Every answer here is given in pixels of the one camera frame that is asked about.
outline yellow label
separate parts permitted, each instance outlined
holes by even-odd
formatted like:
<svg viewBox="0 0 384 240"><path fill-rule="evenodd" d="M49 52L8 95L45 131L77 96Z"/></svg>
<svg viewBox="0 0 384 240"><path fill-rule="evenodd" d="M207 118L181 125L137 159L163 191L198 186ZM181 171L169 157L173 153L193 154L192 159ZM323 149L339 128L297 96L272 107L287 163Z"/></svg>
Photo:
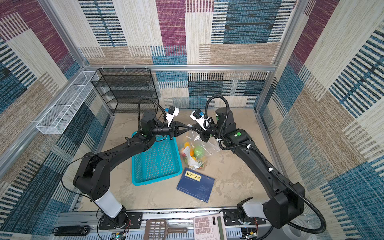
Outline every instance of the yellow label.
<svg viewBox="0 0 384 240"><path fill-rule="evenodd" d="M187 171L187 172L185 173L185 175L186 175L187 177L190 177L190 178L192 178L192 179L198 180L198 181L200 182L200 179L201 179L201 176L200 176L200 175L197 175L197 174L192 173L192 172L190 172L190 171Z"/></svg>

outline plastic bag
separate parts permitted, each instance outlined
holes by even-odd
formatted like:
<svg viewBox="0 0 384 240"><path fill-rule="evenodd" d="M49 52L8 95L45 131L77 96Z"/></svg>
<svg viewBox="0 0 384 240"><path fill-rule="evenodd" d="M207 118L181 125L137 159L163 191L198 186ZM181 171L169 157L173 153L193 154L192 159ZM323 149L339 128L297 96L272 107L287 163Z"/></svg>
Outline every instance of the plastic bag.
<svg viewBox="0 0 384 240"><path fill-rule="evenodd" d="M182 137L183 139L179 144L180 157L192 170L204 170L209 157L220 151L213 137L208 142L204 142L199 134L194 131L189 131L183 134Z"/></svg>

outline concrete floor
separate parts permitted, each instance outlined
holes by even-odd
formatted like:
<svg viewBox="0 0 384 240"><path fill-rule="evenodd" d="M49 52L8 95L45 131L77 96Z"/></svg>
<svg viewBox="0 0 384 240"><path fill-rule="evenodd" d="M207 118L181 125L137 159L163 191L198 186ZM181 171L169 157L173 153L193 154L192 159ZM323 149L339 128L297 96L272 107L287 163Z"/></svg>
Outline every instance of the concrete floor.
<svg viewBox="0 0 384 240"><path fill-rule="evenodd" d="M270 154L256 121L253 110L233 108L238 128L242 128L254 140L256 146L271 161ZM180 110L175 120L193 124L189 117L191 110ZM137 114L116 114L103 151L123 143L124 137L131 137L137 130ZM178 145L183 136L177 137ZM264 188L247 165L231 151L220 151L210 157L204 171L198 171L215 179L208 203L176 190L181 175L164 181L134 186L132 184L131 159L121 163L111 172L111 192L127 209L166 209L187 207L235 206L248 197L269 200ZM95 204L83 198L79 211L97 210Z"/></svg>

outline black robotic arm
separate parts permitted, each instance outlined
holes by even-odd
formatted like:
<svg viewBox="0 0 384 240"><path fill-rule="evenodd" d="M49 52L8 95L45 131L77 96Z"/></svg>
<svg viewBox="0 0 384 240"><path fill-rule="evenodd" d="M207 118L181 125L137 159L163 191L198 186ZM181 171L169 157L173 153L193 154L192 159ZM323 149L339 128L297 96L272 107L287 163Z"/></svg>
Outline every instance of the black robotic arm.
<svg viewBox="0 0 384 240"><path fill-rule="evenodd" d="M218 139L220 147L224 150L231 150L247 164L270 198L263 204L263 211L272 226L281 228L285 224L294 225L290 221L304 211L305 189L300 183L293 184L281 173L276 173L273 169L271 170L271 167L268 167L272 166L271 163L258 151L249 134L236 127L227 102L226 105L226 108L216 110L216 124L200 109L196 109L191 114L191 118L198 122L192 126L174 121L172 114L176 112L176 108L172 106L168 110L167 117L163 116L163 123L156 118L155 112L144 113L139 122L138 132L132 138L126 137L125 143L98 154L89 152L84 155L73 180L74 186L89 195L94 203L103 210L104 219L108 219L116 228L122 228L127 221L126 210L109 191L110 171L126 159L149 149L156 141L157 135L170 136L172 139L193 130L199 133L205 142L210 137L222 138ZM170 119L168 125L165 125L165 117ZM321 233L326 228L325 220L323 222L324 224L320 228L313 231L306 228L301 228L301 230Z"/></svg>

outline book cover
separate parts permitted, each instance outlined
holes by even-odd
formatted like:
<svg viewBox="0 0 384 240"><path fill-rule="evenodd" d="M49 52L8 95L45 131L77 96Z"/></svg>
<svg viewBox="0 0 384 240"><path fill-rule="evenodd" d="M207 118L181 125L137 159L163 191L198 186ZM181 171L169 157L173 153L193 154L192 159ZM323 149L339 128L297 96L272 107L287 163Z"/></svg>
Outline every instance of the book cover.
<svg viewBox="0 0 384 240"><path fill-rule="evenodd" d="M215 179L185 168L176 189L208 203Z"/></svg>

